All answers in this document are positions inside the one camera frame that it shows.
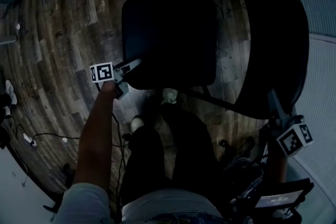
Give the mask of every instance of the shirt sleeve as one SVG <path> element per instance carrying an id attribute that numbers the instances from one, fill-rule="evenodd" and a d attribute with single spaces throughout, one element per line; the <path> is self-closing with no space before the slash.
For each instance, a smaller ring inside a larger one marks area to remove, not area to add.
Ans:
<path id="1" fill-rule="evenodd" d="M 104 189 L 93 184 L 72 185 L 63 196 L 54 219 L 55 224 L 112 224 L 109 197 Z"/>

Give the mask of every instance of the white marker cube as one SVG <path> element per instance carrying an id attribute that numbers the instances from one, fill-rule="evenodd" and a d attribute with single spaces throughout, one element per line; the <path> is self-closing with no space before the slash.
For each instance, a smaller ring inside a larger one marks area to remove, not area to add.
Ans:
<path id="1" fill-rule="evenodd" d="M 277 138 L 282 151 L 287 157 L 293 156 L 313 143 L 313 138 L 304 123 L 292 125 Z"/>
<path id="2" fill-rule="evenodd" d="M 90 66 L 90 74 L 92 83 L 114 80 L 112 62 Z"/>

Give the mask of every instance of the sneaker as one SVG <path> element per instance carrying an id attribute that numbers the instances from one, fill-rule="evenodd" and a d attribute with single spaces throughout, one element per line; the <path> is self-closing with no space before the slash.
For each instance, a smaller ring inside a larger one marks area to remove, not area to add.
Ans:
<path id="1" fill-rule="evenodd" d="M 14 86 L 10 80 L 6 80 L 6 93 L 10 96 L 12 104 L 17 104 L 17 97 L 14 91 Z"/>
<path id="2" fill-rule="evenodd" d="M 131 133 L 133 134 L 137 129 L 144 126 L 145 123 L 143 122 L 140 116 L 135 116 L 131 122 Z"/>
<path id="3" fill-rule="evenodd" d="M 163 89 L 162 93 L 162 103 L 169 103 L 169 104 L 176 104 L 176 98 L 177 98 L 178 91 L 174 89 Z"/>
<path id="4" fill-rule="evenodd" d="M 10 108 L 8 106 L 5 106 L 4 110 L 5 110 L 6 116 L 9 116 L 11 114 Z"/>

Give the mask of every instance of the black chair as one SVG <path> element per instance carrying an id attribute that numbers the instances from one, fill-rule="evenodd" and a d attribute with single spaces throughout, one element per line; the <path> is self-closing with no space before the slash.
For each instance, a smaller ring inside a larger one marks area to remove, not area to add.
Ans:
<path id="1" fill-rule="evenodd" d="M 251 49 L 240 95 L 231 104 L 189 90 L 210 85 L 216 67 L 216 6 L 211 0 L 127 0 L 122 9 L 124 60 L 141 58 L 127 74 L 136 89 L 176 88 L 256 119 L 269 119 L 271 89 L 290 114 L 301 95 L 309 50 L 300 0 L 244 0 Z"/>

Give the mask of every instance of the chair seat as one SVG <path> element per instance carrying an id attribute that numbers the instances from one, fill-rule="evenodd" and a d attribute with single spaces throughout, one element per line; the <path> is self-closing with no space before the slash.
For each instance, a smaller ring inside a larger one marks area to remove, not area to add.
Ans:
<path id="1" fill-rule="evenodd" d="M 127 0 L 124 60 L 142 59 L 127 82 L 140 90 L 212 84 L 216 35 L 216 6 L 210 0 Z"/>

